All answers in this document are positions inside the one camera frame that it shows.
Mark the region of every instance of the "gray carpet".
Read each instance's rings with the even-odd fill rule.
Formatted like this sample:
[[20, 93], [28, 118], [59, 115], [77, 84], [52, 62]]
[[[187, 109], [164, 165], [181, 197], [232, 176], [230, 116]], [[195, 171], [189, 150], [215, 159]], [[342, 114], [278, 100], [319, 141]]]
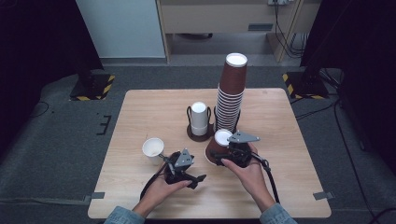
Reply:
[[[0, 198], [51, 198], [80, 201], [94, 191], [111, 134], [125, 92], [133, 89], [216, 88], [222, 66], [134, 66], [107, 67], [116, 76], [105, 100], [74, 102], [69, 93], [77, 76], [51, 83], [42, 91], [32, 118], [16, 139], [0, 167]], [[247, 69], [248, 88], [286, 89], [281, 75], [298, 67]], [[301, 100], [292, 104], [296, 116], [321, 109], [335, 102]], [[396, 206], [396, 176], [373, 152], [360, 149], [351, 123], [337, 107], [347, 145], [374, 213]], [[111, 116], [105, 135], [101, 123]], [[352, 165], [338, 131], [333, 107], [298, 120], [304, 140], [329, 200], [332, 215], [326, 219], [298, 219], [299, 223], [368, 223], [372, 217], [361, 196]], [[88, 205], [47, 205], [37, 203], [0, 204], [0, 223], [98, 223], [87, 216]], [[394, 223], [396, 213], [381, 217], [380, 223]], [[206, 220], [203, 223], [219, 223]], [[258, 223], [239, 220], [239, 223]]]

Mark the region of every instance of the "wall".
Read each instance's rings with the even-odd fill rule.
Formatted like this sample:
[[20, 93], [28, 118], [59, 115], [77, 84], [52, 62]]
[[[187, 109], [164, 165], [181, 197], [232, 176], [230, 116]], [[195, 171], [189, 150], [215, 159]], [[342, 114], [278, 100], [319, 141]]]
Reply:
[[155, 0], [77, 0], [101, 58], [165, 58]]

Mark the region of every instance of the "sleeve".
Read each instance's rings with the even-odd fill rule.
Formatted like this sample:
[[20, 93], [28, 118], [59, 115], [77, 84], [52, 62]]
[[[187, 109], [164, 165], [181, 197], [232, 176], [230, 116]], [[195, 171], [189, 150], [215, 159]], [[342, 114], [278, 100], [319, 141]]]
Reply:
[[279, 204], [275, 203], [260, 216], [261, 224], [296, 224], [297, 222]]
[[134, 211], [117, 206], [104, 224], [143, 224], [145, 219]]

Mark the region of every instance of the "table top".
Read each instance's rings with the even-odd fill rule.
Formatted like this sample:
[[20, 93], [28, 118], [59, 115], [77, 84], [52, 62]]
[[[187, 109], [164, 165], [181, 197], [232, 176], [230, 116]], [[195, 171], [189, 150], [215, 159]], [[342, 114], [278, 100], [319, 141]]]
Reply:
[[[213, 110], [217, 94], [217, 89], [128, 91], [95, 188], [105, 196], [92, 199], [89, 217], [106, 218], [117, 205], [132, 209], [138, 203], [143, 187], [160, 168], [149, 162], [142, 146], [159, 137], [165, 155], [187, 148], [195, 157], [187, 173], [207, 177], [196, 189], [171, 195], [148, 218], [258, 218], [261, 212], [239, 179], [207, 161], [210, 139], [194, 142], [187, 136], [187, 107], [201, 101]], [[261, 138], [253, 145], [269, 161], [279, 200], [292, 217], [330, 216], [328, 202], [313, 196], [323, 189], [282, 89], [245, 89], [237, 129]]]

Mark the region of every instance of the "wall outlet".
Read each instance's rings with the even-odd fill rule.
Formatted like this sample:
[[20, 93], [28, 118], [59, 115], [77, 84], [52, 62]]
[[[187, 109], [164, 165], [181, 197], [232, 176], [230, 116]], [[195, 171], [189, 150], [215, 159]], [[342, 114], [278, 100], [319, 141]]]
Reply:
[[274, 6], [275, 2], [277, 2], [279, 6], [285, 6], [289, 4], [290, 0], [268, 0], [268, 6]]

